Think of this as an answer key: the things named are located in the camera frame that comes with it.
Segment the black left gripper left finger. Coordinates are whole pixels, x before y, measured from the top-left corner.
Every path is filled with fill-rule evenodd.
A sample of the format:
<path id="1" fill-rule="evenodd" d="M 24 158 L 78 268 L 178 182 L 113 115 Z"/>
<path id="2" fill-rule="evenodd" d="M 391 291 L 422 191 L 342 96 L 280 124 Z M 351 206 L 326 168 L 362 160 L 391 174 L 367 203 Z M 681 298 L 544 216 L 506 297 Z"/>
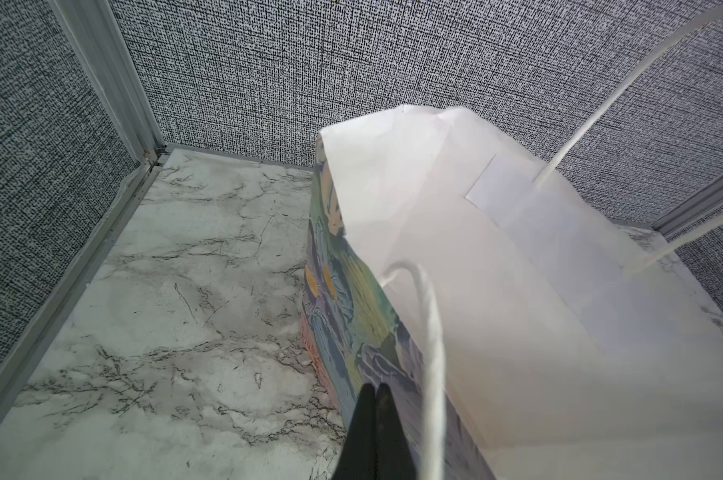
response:
<path id="1" fill-rule="evenodd" d="M 333 480 L 373 480 L 375 466 L 375 387 L 365 384 L 360 391 L 351 426 L 344 443 Z"/>

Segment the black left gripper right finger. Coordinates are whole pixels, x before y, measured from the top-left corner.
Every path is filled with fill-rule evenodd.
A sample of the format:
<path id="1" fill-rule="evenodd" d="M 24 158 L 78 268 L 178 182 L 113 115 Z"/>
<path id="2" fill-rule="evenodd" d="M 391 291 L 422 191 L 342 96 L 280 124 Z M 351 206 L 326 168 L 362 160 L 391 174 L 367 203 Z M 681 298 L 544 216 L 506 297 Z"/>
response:
<path id="1" fill-rule="evenodd" d="M 417 479 L 417 468 L 411 458 L 393 392 L 387 384 L 381 384 L 375 394 L 375 478 Z"/>

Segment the floral white paper bag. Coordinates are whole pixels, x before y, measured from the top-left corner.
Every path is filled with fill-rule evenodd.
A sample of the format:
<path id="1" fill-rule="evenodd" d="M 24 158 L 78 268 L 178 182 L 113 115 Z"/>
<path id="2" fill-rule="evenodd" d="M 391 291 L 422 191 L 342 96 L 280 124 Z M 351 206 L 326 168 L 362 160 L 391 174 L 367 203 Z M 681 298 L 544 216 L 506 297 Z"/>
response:
<path id="1" fill-rule="evenodd" d="M 324 128 L 302 333 L 348 427 L 381 386 L 421 479 L 723 479 L 723 322 L 461 107 Z"/>

